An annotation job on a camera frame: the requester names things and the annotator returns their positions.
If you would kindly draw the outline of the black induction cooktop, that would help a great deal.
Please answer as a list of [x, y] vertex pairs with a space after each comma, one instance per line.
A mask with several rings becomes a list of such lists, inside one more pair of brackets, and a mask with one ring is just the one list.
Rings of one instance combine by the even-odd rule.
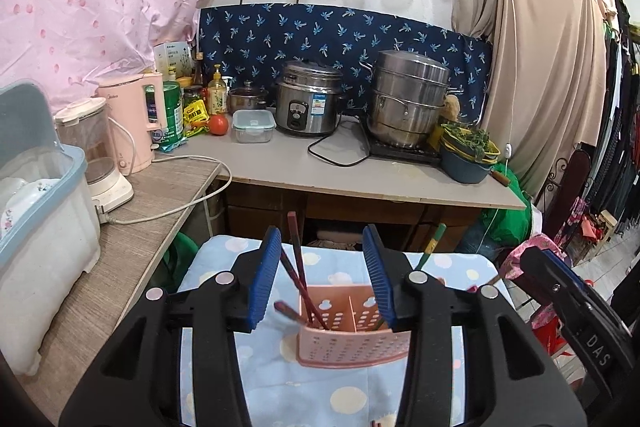
[[397, 147], [378, 139], [362, 120], [359, 121], [363, 135], [366, 137], [371, 156], [389, 160], [411, 162], [411, 164], [437, 167], [442, 156], [431, 145], [420, 145], [417, 148]]

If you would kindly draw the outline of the wooden counter shelf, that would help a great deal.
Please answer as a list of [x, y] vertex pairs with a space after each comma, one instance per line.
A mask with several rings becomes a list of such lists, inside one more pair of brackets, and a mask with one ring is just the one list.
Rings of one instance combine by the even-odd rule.
[[[276, 132], [267, 143], [238, 143], [232, 136], [197, 135], [170, 156], [134, 174], [134, 199], [116, 210], [116, 223], [103, 225], [101, 254], [82, 274], [44, 336], [38, 373], [20, 383], [51, 422], [66, 402], [108, 335], [138, 301], [160, 257], [189, 219], [186, 208], [217, 180], [230, 179], [224, 196], [254, 199], [236, 231], [247, 236], [260, 210], [294, 209], [304, 219], [408, 225], [424, 230], [445, 220], [461, 233], [484, 209], [523, 209], [498, 181], [462, 184], [437, 167], [370, 157], [349, 167], [345, 154], [362, 147], [358, 124], [350, 120], [308, 153], [308, 140]], [[155, 217], [182, 206], [175, 216]]]

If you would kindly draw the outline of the green chopstick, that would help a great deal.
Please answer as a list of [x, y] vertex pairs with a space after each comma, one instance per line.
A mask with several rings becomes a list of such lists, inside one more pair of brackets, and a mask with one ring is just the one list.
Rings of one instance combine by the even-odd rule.
[[442, 239], [442, 236], [445, 234], [447, 230], [447, 225], [445, 225], [444, 222], [439, 223], [436, 232], [434, 233], [433, 237], [430, 239], [430, 241], [428, 242], [424, 253], [422, 254], [418, 264], [416, 265], [416, 269], [421, 271], [424, 267], [424, 265], [426, 265], [426, 262], [428, 261], [428, 258], [431, 257], [431, 254], [434, 253], [439, 241]]

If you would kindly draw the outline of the pink electric kettle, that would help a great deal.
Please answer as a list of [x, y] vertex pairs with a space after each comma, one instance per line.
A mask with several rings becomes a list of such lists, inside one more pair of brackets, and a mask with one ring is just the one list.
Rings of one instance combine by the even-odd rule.
[[115, 147], [116, 166], [124, 176], [148, 168], [155, 157], [152, 133], [167, 128], [164, 114], [152, 121], [146, 104], [147, 87], [152, 87], [156, 109], [165, 108], [163, 77], [137, 74], [106, 77], [96, 94], [106, 100], [108, 121]]

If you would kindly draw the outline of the beige hanging curtain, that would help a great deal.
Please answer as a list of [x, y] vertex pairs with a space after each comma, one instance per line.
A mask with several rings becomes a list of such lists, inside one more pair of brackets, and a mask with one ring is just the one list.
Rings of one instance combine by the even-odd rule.
[[596, 144], [606, 77], [594, 0], [454, 0], [451, 26], [492, 44], [482, 126], [509, 145], [511, 170], [537, 194], [554, 162]]

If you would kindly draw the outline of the clear food container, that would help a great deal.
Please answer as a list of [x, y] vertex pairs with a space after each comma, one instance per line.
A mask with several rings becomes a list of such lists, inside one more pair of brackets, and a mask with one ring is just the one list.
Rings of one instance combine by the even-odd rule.
[[267, 143], [276, 128], [268, 109], [238, 109], [232, 115], [233, 138], [239, 143]]

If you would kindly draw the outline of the navy floral backsplash cloth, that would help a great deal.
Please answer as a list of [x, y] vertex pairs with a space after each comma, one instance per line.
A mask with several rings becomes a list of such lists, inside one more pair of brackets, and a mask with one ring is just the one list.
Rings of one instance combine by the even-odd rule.
[[381, 51], [419, 53], [446, 66], [449, 87], [465, 122], [482, 115], [491, 68], [491, 45], [418, 20], [314, 4], [238, 4], [201, 10], [198, 48], [204, 75], [222, 75], [242, 87], [269, 90], [288, 61], [315, 62], [342, 76], [347, 108], [367, 106], [374, 64]]

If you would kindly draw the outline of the yellow oil bottle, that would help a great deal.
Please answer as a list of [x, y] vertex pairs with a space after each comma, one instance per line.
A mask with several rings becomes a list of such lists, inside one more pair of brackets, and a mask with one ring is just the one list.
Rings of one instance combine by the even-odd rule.
[[222, 77], [220, 64], [214, 65], [213, 78], [207, 86], [206, 103], [210, 116], [227, 113], [227, 83]]

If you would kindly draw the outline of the steel rice cooker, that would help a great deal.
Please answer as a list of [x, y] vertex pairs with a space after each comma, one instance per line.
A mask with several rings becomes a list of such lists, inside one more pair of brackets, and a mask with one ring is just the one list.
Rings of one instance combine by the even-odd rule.
[[276, 82], [277, 126], [287, 132], [322, 136], [336, 124], [343, 98], [342, 74], [314, 62], [289, 61]]

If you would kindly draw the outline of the green tin can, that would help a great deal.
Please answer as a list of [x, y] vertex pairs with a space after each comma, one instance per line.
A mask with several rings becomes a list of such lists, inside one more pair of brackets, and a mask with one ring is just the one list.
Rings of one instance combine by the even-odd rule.
[[162, 147], [173, 147], [183, 139], [182, 91], [177, 81], [163, 82], [164, 113], [166, 127], [157, 143]]

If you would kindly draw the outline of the stacked steel steamer pot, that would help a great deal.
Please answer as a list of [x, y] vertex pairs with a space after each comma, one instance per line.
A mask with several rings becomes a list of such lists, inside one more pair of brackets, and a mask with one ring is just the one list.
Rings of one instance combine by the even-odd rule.
[[368, 130], [386, 145], [418, 148], [444, 107], [450, 69], [427, 56], [395, 50], [380, 51], [374, 64], [359, 65], [372, 74]]

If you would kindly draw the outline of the blue basin with vegetables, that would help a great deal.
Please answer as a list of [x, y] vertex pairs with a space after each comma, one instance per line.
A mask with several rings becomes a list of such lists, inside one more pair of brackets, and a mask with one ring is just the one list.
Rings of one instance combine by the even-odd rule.
[[440, 167], [462, 184], [482, 182], [501, 156], [501, 150], [486, 131], [454, 122], [442, 124], [439, 144]]

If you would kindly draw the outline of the pink floral cloth bag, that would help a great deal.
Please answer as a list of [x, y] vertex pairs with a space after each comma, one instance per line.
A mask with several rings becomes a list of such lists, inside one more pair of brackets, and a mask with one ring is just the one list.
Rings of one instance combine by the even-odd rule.
[[570, 256], [546, 234], [536, 234], [516, 246], [501, 263], [499, 275], [503, 280], [515, 281], [524, 274], [535, 274], [538, 265], [573, 266]]

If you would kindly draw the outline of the small lidded saucepan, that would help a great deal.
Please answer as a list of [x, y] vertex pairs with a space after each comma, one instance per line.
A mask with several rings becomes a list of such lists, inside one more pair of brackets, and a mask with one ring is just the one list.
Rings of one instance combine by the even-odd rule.
[[228, 93], [228, 112], [230, 115], [241, 109], [264, 109], [267, 107], [268, 91], [264, 87], [254, 86], [246, 80], [243, 86], [235, 87]]

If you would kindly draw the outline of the pink perforated utensil holder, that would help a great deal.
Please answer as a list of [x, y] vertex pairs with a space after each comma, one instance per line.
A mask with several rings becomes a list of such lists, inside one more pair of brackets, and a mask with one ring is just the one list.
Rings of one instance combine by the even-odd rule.
[[410, 335], [378, 325], [381, 314], [371, 286], [316, 285], [308, 291], [329, 329], [322, 329], [317, 321], [299, 327], [299, 364], [315, 369], [362, 369], [408, 355]]

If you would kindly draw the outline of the yellow snack packet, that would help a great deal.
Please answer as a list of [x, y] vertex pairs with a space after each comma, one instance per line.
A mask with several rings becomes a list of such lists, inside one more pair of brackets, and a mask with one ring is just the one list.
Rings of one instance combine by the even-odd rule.
[[183, 109], [183, 135], [186, 138], [208, 131], [209, 115], [203, 100], [195, 100]]

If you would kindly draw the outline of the white dish rack bin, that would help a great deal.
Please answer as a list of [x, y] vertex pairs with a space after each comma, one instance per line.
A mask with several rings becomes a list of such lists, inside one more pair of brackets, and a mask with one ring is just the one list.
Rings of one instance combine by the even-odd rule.
[[2, 89], [1, 353], [16, 375], [37, 373], [55, 314], [99, 260], [86, 170], [84, 151], [58, 139], [35, 84]]

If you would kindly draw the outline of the red tomato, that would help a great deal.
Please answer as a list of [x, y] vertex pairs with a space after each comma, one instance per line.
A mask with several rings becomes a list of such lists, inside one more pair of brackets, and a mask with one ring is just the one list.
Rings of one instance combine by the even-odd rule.
[[224, 114], [212, 115], [208, 118], [208, 132], [211, 135], [225, 135], [229, 130], [229, 121]]

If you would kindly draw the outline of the white blender appliance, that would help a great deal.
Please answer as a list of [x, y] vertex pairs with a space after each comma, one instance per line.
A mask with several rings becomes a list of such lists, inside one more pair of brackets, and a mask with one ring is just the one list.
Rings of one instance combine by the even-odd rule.
[[87, 161], [86, 180], [101, 225], [108, 215], [134, 197], [134, 189], [120, 171], [112, 140], [105, 98], [84, 98], [53, 116], [65, 145], [80, 147]]

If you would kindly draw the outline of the dark maroon chopstick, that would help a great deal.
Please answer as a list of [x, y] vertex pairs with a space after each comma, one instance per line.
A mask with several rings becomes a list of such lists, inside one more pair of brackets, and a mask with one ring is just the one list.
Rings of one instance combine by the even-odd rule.
[[306, 310], [309, 315], [309, 321], [316, 319], [317, 322], [322, 327], [322, 329], [325, 329], [327, 331], [329, 327], [328, 325], [326, 325], [326, 321], [323, 320], [323, 317], [319, 313], [317, 307], [311, 301], [306, 286], [303, 284], [302, 280], [297, 275], [295, 269], [293, 268], [292, 262], [290, 261], [290, 259], [288, 259], [288, 256], [285, 254], [285, 251], [280, 252], [280, 262], [282, 263], [283, 268], [285, 269], [285, 272], [288, 273], [288, 276], [296, 286], [300, 297], [302, 297], [304, 300]]
[[302, 290], [300, 291], [300, 295], [303, 296], [303, 299], [306, 303], [307, 314], [310, 319], [316, 319], [320, 326], [323, 326], [323, 322], [321, 321], [321, 317], [318, 317], [318, 313], [314, 304], [312, 303], [307, 283], [306, 283], [306, 274], [304, 268], [304, 260], [303, 260], [303, 251], [302, 251], [302, 243], [300, 243], [299, 237], [299, 229], [297, 224], [297, 217], [295, 211], [288, 212], [288, 231], [290, 231], [293, 253], [295, 257], [297, 274], [300, 282], [300, 286], [302, 286]]
[[278, 313], [286, 317], [288, 320], [291, 320], [300, 325], [307, 324], [307, 320], [305, 319], [305, 317], [303, 317], [303, 315], [300, 315], [298, 312], [296, 312], [292, 307], [290, 307], [287, 303], [285, 303], [282, 300], [279, 300], [273, 303], [273, 308]]

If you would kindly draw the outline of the green plastic bag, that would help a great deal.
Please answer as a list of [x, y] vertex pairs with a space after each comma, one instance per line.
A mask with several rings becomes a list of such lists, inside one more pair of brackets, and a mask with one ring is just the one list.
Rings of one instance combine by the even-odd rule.
[[532, 204], [523, 192], [518, 177], [507, 161], [500, 162], [492, 172], [504, 174], [509, 180], [508, 189], [524, 205], [523, 209], [486, 210], [480, 215], [480, 239], [473, 248], [479, 253], [489, 242], [502, 247], [515, 247], [527, 239], [532, 225]]

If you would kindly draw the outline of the brown chopstick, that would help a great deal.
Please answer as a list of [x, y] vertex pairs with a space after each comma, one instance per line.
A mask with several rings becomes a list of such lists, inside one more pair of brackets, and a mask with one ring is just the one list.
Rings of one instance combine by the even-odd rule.
[[497, 274], [494, 277], [491, 277], [491, 279], [487, 281], [485, 285], [495, 285], [495, 283], [498, 283], [500, 279], [501, 279], [500, 274]]

